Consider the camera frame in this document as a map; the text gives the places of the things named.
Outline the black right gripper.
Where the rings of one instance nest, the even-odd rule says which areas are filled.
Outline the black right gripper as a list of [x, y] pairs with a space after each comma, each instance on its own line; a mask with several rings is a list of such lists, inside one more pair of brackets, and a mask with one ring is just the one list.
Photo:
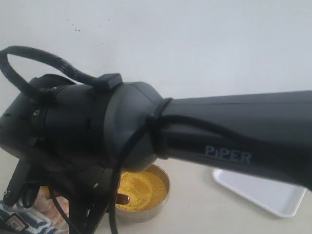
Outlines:
[[87, 167], [83, 170], [46, 172], [46, 185], [59, 212], [56, 194], [69, 201], [69, 215], [64, 219], [70, 234], [94, 234], [105, 214], [109, 215], [110, 231], [118, 233], [116, 221], [117, 187], [121, 166]]

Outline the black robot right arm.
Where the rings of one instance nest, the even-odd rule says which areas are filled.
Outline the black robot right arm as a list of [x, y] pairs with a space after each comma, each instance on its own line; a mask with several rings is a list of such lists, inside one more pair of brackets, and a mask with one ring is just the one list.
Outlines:
[[0, 118], [0, 146], [19, 162], [3, 197], [25, 211], [41, 186], [69, 200], [73, 234], [109, 214], [123, 171], [176, 158], [312, 187], [311, 91], [163, 98], [106, 74], [87, 84], [47, 74], [25, 83]]

